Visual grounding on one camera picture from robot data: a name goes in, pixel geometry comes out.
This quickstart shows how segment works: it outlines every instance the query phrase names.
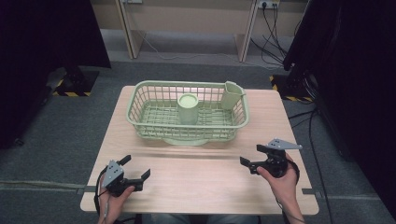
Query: hazard tape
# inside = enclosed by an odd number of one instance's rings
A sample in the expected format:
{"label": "hazard tape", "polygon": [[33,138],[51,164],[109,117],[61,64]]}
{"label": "hazard tape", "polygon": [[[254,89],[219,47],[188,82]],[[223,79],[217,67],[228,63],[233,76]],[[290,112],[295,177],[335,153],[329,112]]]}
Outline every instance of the hazard tape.
{"label": "hazard tape", "polygon": [[[274,82],[274,77],[270,76],[271,85],[274,91],[278,91],[278,87]],[[295,96],[288,96],[288,95],[281,95],[282,100],[289,100],[289,101],[299,101],[299,102],[313,102],[311,97],[295,97]]]}
{"label": "hazard tape", "polygon": [[71,96],[71,97],[78,97],[78,96],[90,96],[91,92],[90,91],[70,91],[70,90],[65,90],[65,87],[62,85],[64,82],[63,79],[61,79],[58,83],[58,86],[56,87],[55,91],[53,92],[52,95],[54,96]]}

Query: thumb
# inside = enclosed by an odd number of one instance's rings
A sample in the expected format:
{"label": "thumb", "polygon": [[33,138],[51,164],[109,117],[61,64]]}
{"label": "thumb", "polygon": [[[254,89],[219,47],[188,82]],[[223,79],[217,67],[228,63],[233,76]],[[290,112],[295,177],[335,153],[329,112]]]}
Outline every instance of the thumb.
{"label": "thumb", "polygon": [[121,200],[122,202],[125,202],[128,197],[132,194],[132,192],[134,192],[134,186],[131,186],[129,188],[127,188],[119,197],[119,200]]}

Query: dish rack tray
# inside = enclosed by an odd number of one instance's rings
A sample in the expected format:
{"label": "dish rack tray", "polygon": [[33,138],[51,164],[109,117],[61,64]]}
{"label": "dish rack tray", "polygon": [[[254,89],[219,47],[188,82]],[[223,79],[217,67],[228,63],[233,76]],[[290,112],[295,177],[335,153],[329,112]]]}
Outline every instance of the dish rack tray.
{"label": "dish rack tray", "polygon": [[[194,93],[198,97],[195,125],[180,123],[177,99],[184,93]],[[234,99],[237,97],[231,108],[224,108],[225,104],[230,104],[224,102],[227,94]],[[142,138],[162,139],[176,146],[199,146],[210,141],[234,139],[237,130],[248,123],[248,100],[245,91],[233,82],[148,80],[135,86],[126,117]]]}

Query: yellow black tape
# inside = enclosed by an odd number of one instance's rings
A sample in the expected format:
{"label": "yellow black tape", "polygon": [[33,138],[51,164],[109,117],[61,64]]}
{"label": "yellow black tape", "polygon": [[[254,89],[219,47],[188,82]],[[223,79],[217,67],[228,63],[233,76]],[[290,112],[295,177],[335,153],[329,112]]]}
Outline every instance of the yellow black tape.
{"label": "yellow black tape", "polygon": [[300,101],[300,102],[313,102],[312,98],[308,97],[308,96],[297,97],[297,96],[284,94],[284,92],[282,92],[280,90],[280,88],[276,85],[276,80],[275,80],[274,76],[270,76],[270,81],[271,81],[271,86],[272,86],[273,90],[274,91],[278,91],[279,94],[280,94],[280,97],[283,100]]}
{"label": "yellow black tape", "polygon": [[75,91],[75,90],[68,90],[64,85],[64,80],[61,79],[56,87],[55,91],[52,95],[54,96],[90,96],[90,91]]}

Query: black curtain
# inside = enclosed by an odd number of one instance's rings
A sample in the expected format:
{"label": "black curtain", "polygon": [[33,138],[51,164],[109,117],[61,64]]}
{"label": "black curtain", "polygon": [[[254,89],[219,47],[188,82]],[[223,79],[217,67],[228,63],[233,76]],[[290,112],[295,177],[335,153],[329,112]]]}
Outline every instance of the black curtain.
{"label": "black curtain", "polygon": [[80,65],[110,68],[89,0],[0,0],[0,148],[21,136],[50,72]]}

